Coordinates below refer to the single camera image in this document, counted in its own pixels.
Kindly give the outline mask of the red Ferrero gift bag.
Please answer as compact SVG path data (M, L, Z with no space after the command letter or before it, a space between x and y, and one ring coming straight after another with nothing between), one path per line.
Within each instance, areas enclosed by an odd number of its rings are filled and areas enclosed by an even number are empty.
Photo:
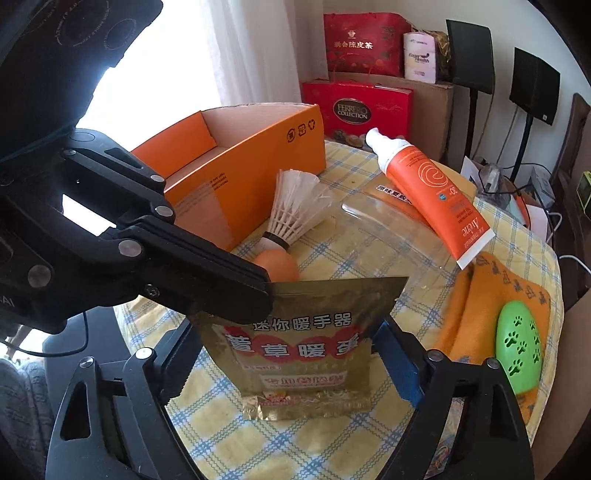
M301 83L304 103L318 105L325 137L366 148L367 132L378 128L390 138L411 138L414 92L354 81Z

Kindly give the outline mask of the orange white lotion tube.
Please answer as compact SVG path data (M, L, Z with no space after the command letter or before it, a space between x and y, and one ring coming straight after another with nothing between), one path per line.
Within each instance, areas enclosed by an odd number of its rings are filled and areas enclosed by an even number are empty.
M460 188L419 148L370 129L366 143L380 170L399 187L443 240L458 266L466 268L495 237Z

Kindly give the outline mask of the white tissue roll pack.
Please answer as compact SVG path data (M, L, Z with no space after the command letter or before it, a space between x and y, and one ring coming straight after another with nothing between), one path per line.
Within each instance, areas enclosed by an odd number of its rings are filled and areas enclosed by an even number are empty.
M407 80L435 84L437 54L435 38L423 32L404 34L404 67Z

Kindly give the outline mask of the left black speaker on stand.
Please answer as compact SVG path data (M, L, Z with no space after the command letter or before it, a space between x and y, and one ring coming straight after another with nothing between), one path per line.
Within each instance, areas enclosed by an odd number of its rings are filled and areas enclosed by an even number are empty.
M451 48L452 83L469 90L469 116L464 155L471 156L478 95L493 95L495 67L491 30L482 25L446 20Z

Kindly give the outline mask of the bag of colourful rubber bands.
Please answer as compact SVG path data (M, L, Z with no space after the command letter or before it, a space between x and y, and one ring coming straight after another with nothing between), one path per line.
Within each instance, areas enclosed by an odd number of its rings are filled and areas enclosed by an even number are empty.
M452 399L441 438L425 475L426 479L431 479L433 476L438 475L445 470L455 443L455 437L464 410L464 403L464 398L455 397Z

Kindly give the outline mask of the gold hand warmer packet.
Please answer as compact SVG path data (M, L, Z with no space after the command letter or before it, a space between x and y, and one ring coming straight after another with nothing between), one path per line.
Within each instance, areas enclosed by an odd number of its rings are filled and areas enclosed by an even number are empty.
M273 310L238 324L191 319L211 359L238 389L242 415L269 421L370 410L372 338L404 277L274 283Z

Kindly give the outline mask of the orange patterned towel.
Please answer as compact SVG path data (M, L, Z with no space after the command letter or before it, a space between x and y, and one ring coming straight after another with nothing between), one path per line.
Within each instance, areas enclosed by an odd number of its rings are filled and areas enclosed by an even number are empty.
M503 306L515 300L523 302L534 316L544 361L551 320L549 293L486 252L458 274L434 347L461 363L480 365L496 357L498 317Z

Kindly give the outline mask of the yellow checked tablecloth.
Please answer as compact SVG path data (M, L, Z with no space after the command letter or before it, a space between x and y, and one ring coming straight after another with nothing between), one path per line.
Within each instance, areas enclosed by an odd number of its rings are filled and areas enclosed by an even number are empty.
M448 365L497 357L517 419L534 437L553 385L564 321L554 251L491 204L475 208L491 241L460 268L423 224L367 193L376 155L330 142L318 186L327 220L290 248L297 282L246 324L184 315L138 297L115 308L131 350L192 324L197 362L166 406L209 479L374 479L416 419L412 372L384 365L377 330L399 326Z

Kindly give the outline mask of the dark red tea gift bag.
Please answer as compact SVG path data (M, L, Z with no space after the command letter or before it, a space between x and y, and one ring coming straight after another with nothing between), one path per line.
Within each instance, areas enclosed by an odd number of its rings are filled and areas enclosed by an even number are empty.
M324 15L329 72L404 76L404 35L413 27L397 13Z

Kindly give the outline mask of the orange ball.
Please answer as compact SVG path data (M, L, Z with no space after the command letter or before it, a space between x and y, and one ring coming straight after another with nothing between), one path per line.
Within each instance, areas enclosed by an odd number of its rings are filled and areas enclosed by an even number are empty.
M296 282L298 280L297 262L290 253L284 250L263 251L252 260L252 263L266 270L273 283Z

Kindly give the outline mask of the white feather shuttlecock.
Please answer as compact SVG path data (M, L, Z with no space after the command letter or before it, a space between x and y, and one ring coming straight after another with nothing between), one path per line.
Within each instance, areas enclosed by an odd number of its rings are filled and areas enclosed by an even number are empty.
M287 251L305 233L325 221L337 206L335 195L314 174L280 171L269 223L254 251Z

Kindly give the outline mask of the green paw print case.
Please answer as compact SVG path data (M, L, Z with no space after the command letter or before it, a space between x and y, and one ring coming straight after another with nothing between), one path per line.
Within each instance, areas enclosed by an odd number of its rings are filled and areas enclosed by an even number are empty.
M506 303L498 317L495 356L515 395L538 386L542 370L541 337L530 309L521 301Z

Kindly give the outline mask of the brown sofa with cushions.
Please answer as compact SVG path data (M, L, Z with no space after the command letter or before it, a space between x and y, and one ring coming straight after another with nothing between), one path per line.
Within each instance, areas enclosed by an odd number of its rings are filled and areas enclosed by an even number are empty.
M564 141L551 177L556 202L567 213L575 235L584 237L583 213L576 198L577 186L585 170L590 169L590 105L579 93L572 96Z

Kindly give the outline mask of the clear plastic jar yellow lid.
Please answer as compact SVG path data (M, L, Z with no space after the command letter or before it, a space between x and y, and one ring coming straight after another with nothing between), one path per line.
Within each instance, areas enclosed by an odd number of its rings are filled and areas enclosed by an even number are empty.
M342 201L342 220L378 242L370 275L404 276L425 293L454 282L456 261L448 247L397 186L380 174Z

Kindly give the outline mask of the green black radio clock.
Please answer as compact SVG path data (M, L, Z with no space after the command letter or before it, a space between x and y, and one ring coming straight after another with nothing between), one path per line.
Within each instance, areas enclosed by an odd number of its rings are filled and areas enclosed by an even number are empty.
M591 219L591 172L584 171L577 185L576 194L583 214Z

